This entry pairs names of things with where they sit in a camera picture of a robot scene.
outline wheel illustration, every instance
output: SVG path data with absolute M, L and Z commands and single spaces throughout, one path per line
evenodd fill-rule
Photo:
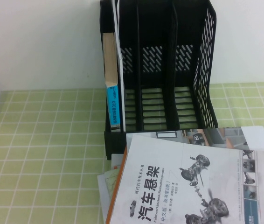
M 185 218 L 186 218 L 186 224 L 201 224 L 200 222 L 201 217 L 197 215 L 194 215 L 194 214 L 186 215 Z
M 202 165 L 204 165 L 206 167 L 208 165 L 210 165 L 210 160 L 206 156 L 204 156 L 204 155 L 198 155 L 196 157 L 196 160 L 199 161 Z
M 229 209 L 227 208 L 226 203 L 218 198 L 213 198 L 209 205 L 214 209 L 214 212 L 218 217 L 227 216 L 229 214 Z
M 190 186 L 196 186 L 197 184 L 198 184 L 197 181 L 192 181 L 192 182 L 190 182 Z
M 191 175 L 191 173 L 190 173 L 190 171 L 189 170 L 183 170 L 182 172 L 181 172 L 181 175 L 182 175 L 182 177 L 185 179 L 185 180 L 187 180 L 187 181 L 192 181 L 192 179 L 193 179 L 193 176 Z

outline table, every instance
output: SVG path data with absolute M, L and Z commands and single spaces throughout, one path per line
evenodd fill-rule
M 219 126 L 264 126 L 264 83 L 213 84 Z M 0 223 L 102 224 L 105 90 L 4 91 Z

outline black file rack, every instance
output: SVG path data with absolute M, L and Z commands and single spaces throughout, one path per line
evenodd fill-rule
M 100 6 L 101 35 L 114 32 L 111 0 Z M 120 0 L 127 133 L 218 127 L 209 95 L 215 28 L 209 0 Z M 124 152 L 126 132 L 111 132 L 107 110 L 104 137 L 107 159 Z

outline white wall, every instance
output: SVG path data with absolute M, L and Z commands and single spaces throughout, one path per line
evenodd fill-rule
M 211 0 L 211 82 L 264 81 L 264 1 Z M 98 0 L 1 0 L 0 91 L 103 87 Z
M 0 0 L 0 91 L 104 87 L 98 0 Z
M 211 0 L 217 28 L 211 82 L 264 82 L 264 0 Z

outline orange book spine edge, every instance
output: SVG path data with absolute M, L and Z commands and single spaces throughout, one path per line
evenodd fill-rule
M 112 212 L 113 212 L 115 199 L 117 198 L 119 183 L 121 181 L 122 174 L 123 174 L 123 171 L 124 171 L 126 157 L 127 157 L 127 146 L 125 148 L 124 156 L 123 156 L 123 159 L 122 159 L 122 164 L 121 164 L 121 167 L 120 167 L 119 173 L 118 173 L 117 182 L 115 184 L 113 195 L 112 195 L 112 199 L 110 201 L 110 206 L 109 206 L 108 213 L 107 213 L 107 218 L 106 218 L 106 224 L 110 224 L 110 221 L 111 221 L 111 215 L 112 215 Z

